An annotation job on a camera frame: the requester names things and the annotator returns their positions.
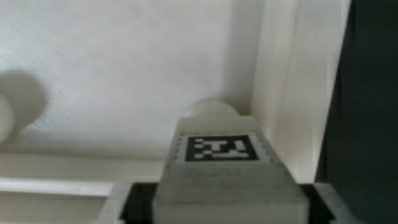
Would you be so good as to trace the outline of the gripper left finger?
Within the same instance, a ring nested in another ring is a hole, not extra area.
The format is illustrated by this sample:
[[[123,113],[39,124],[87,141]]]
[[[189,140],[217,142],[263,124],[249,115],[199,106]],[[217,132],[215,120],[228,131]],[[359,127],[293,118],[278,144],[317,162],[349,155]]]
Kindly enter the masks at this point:
[[[121,214],[126,205],[130,190],[132,183],[118,183],[114,185],[94,224],[125,224]]]

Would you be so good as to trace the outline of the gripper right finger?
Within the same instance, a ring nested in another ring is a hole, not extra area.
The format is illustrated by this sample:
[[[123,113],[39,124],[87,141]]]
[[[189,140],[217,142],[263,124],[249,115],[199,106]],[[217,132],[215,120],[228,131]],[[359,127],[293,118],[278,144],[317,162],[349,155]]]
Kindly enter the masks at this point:
[[[329,183],[317,183],[315,189],[334,216],[329,224],[368,224],[357,219],[333,185]]]

